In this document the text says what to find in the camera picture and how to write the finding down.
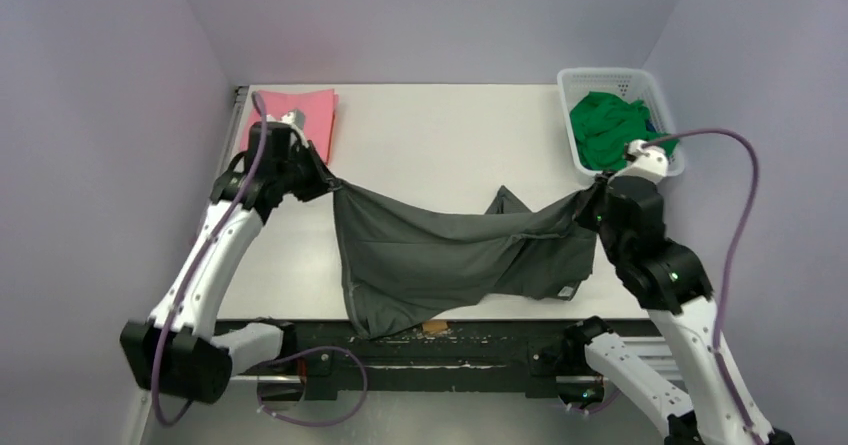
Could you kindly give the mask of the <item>dark grey t shirt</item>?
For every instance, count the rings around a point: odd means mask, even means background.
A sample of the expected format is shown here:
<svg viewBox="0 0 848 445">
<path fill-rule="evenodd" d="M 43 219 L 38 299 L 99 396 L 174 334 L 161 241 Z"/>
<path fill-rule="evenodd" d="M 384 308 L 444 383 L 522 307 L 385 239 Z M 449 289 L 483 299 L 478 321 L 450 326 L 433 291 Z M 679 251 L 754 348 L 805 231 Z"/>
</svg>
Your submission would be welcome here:
<svg viewBox="0 0 848 445">
<path fill-rule="evenodd" d="M 375 339 L 490 294 L 571 300 L 597 244 L 574 222 L 576 202 L 533 211 L 502 186 L 481 214 L 441 213 L 341 182 L 333 214 L 349 321 Z"/>
</svg>

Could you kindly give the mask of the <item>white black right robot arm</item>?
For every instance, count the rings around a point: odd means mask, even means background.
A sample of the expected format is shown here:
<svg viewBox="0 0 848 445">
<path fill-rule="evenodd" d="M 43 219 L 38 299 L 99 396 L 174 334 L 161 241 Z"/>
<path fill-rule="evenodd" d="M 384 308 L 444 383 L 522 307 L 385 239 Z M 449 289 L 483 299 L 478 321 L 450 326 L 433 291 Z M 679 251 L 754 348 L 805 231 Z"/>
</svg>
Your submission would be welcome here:
<svg viewBox="0 0 848 445">
<path fill-rule="evenodd" d="M 597 316 L 566 329 L 564 364 L 608 379 L 666 444 L 793 443 L 749 393 L 720 330 L 719 307 L 700 259 L 667 238 L 656 184 L 602 174 L 578 193 L 575 221 L 598 234 L 616 276 L 663 337 L 684 385 L 661 376 Z"/>
</svg>

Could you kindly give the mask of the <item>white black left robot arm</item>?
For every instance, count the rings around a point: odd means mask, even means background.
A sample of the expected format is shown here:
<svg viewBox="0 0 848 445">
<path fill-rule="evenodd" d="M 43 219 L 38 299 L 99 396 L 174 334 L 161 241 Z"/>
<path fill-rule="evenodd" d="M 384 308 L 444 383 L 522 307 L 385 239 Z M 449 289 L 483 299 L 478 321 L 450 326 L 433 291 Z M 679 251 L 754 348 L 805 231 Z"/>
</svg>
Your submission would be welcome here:
<svg viewBox="0 0 848 445">
<path fill-rule="evenodd" d="M 254 123 L 246 150 L 215 180 L 206 220 L 177 279 L 143 321 L 129 321 L 119 342 L 143 389 L 212 404 L 230 379 L 263 364 L 284 374 L 298 347 L 284 329 L 252 322 L 219 335 L 218 312 L 236 269 L 271 212 L 287 195 L 301 202 L 328 193 L 334 178 L 296 126 Z"/>
</svg>

